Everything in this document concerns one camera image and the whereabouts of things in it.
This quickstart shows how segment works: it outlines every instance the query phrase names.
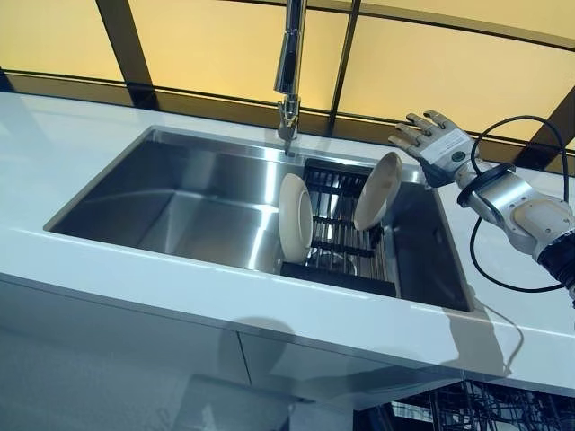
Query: plate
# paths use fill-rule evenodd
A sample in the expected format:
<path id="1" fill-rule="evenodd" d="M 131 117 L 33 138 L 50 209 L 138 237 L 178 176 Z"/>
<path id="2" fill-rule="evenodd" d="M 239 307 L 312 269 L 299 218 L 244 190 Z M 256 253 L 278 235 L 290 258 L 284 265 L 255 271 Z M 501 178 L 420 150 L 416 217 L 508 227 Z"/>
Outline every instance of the plate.
<path id="1" fill-rule="evenodd" d="M 279 241 L 284 261 L 303 262 L 312 245 L 314 219 L 312 201 L 305 183 L 287 174 L 279 189 Z"/>
<path id="2" fill-rule="evenodd" d="M 402 184 L 402 161 L 397 153 L 386 154 L 369 174 L 359 195 L 353 224 L 365 231 L 378 224 L 397 196 Z"/>

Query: faucet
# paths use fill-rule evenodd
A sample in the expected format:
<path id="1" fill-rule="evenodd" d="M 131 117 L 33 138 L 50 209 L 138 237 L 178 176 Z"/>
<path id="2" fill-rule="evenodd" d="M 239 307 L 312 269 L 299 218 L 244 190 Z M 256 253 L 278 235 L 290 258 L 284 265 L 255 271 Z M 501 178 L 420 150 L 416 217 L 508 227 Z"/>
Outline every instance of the faucet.
<path id="1" fill-rule="evenodd" d="M 285 94 L 278 102 L 278 136 L 284 140 L 284 151 L 289 155 L 291 141 L 297 136 L 299 121 L 299 69 L 304 41 L 305 9 L 307 0 L 287 0 L 286 31 L 279 55 L 278 73 L 274 90 Z"/>

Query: white cabinet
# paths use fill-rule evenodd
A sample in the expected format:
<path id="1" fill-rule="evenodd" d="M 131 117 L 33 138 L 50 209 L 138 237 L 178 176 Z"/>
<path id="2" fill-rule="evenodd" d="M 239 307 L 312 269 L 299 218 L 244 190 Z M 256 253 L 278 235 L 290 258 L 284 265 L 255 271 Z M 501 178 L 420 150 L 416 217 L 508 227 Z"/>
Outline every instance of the white cabinet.
<path id="1" fill-rule="evenodd" d="M 0 429 L 157 429 L 195 374 L 249 384 L 237 333 L 0 282 Z"/>
<path id="2" fill-rule="evenodd" d="M 275 339 L 240 338 L 253 386 L 342 407 L 366 409 L 461 380 L 457 374 L 445 376 Z"/>

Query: black dish rack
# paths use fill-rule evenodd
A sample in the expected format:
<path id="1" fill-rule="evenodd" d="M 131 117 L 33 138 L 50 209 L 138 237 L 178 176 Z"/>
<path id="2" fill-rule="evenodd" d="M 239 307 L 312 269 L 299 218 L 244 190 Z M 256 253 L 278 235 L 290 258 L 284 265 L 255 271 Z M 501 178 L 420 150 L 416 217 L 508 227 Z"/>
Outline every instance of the black dish rack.
<path id="1" fill-rule="evenodd" d="M 304 182 L 314 211 L 311 250 L 305 263 L 283 263 L 281 275 L 396 296 L 388 279 L 384 230 L 358 231 L 353 216 L 371 169 L 309 159 Z"/>
<path id="2" fill-rule="evenodd" d="M 463 381 L 364 410 L 357 422 L 361 431 L 573 431 L 575 399 Z"/>

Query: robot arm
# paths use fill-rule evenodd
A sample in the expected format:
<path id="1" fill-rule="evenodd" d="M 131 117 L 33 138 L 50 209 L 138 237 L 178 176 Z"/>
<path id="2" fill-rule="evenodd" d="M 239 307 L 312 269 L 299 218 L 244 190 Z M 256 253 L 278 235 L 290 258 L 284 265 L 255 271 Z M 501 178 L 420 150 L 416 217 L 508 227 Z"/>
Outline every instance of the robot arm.
<path id="1" fill-rule="evenodd" d="M 424 115 L 433 122 L 409 114 L 420 130 L 398 124 L 401 134 L 389 142 L 421 164 L 430 186 L 456 182 L 462 190 L 459 205 L 502 229 L 513 247 L 530 254 L 575 299 L 575 216 L 567 202 L 533 189 L 510 164 L 492 167 L 476 159 L 478 175 L 471 161 L 473 140 L 438 112 Z"/>

